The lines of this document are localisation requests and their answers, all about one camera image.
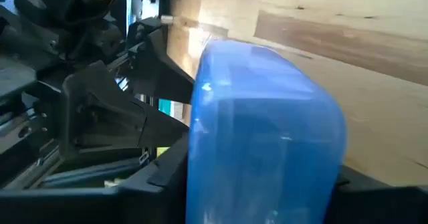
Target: black lever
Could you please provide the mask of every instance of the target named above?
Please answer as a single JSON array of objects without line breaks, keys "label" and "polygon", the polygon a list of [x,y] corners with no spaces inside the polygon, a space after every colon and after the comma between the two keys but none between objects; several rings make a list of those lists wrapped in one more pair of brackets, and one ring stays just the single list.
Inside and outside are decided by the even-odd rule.
[{"label": "black lever", "polygon": [[136,93],[190,104],[194,80],[167,55],[160,19],[133,23],[127,44],[136,45],[129,50],[134,69],[127,76]]},{"label": "black lever", "polygon": [[117,148],[166,147],[189,129],[124,93],[101,61],[68,76],[62,88],[64,158]]}]

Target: blue plastic container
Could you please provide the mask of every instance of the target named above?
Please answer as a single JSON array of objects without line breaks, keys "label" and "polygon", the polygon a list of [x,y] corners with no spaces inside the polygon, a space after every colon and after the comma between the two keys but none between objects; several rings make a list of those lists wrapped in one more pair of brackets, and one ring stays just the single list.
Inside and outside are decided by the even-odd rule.
[{"label": "blue plastic container", "polygon": [[192,104],[187,224],[322,223],[346,147],[326,91],[267,48],[213,41]]}]

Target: black machine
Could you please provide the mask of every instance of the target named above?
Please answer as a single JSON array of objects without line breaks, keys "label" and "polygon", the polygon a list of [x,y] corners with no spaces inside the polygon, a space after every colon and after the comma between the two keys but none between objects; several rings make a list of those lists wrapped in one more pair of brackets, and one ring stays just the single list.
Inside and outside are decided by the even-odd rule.
[{"label": "black machine", "polygon": [[[193,79],[125,1],[0,0],[0,223],[185,222],[189,128],[158,99]],[[325,223],[428,223],[428,195],[343,167]]]}]

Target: metal bolt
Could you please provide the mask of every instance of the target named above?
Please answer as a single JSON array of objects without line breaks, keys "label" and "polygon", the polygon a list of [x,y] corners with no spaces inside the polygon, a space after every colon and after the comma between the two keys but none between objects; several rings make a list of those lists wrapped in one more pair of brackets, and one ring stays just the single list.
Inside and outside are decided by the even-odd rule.
[{"label": "metal bolt", "polygon": [[91,116],[92,116],[92,118],[94,119],[95,122],[98,121],[98,115],[95,113],[95,111],[91,112]]},{"label": "metal bolt", "polygon": [[57,45],[58,43],[55,40],[49,42],[49,46],[51,46],[52,50],[55,50]]},{"label": "metal bolt", "polygon": [[83,140],[81,138],[75,138],[73,140],[74,145],[81,146],[83,144]]},{"label": "metal bolt", "polygon": [[83,110],[83,105],[79,105],[78,107],[77,107],[77,109],[76,109],[76,111],[78,112],[78,113],[81,113],[82,112],[82,110]]},{"label": "metal bolt", "polygon": [[162,15],[160,17],[160,22],[165,25],[171,25],[174,23],[174,17],[171,15]]},{"label": "metal bolt", "polygon": [[142,37],[142,33],[136,33],[136,35],[135,35],[135,39],[138,41],[138,40],[140,40],[141,39],[141,37]]},{"label": "metal bolt", "polygon": [[43,2],[43,0],[27,0],[30,2],[34,7],[37,7],[38,9],[46,9],[46,4]]},{"label": "metal bolt", "polygon": [[44,162],[45,162],[45,160],[43,158],[38,158],[36,165],[41,166],[41,165],[43,165]]},{"label": "metal bolt", "polygon": [[31,127],[28,126],[24,126],[18,133],[18,137],[20,138],[24,138],[25,136],[27,136],[29,133],[31,133],[32,129]]}]

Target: light wood surface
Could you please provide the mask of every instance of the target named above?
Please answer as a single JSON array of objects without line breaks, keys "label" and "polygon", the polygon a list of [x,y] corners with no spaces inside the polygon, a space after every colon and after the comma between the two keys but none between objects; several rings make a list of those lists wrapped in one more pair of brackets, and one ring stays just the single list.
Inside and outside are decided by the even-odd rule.
[{"label": "light wood surface", "polygon": [[426,185],[426,3],[173,0],[169,55],[194,76],[210,39],[276,50],[338,100],[349,131],[346,165],[390,185]]}]

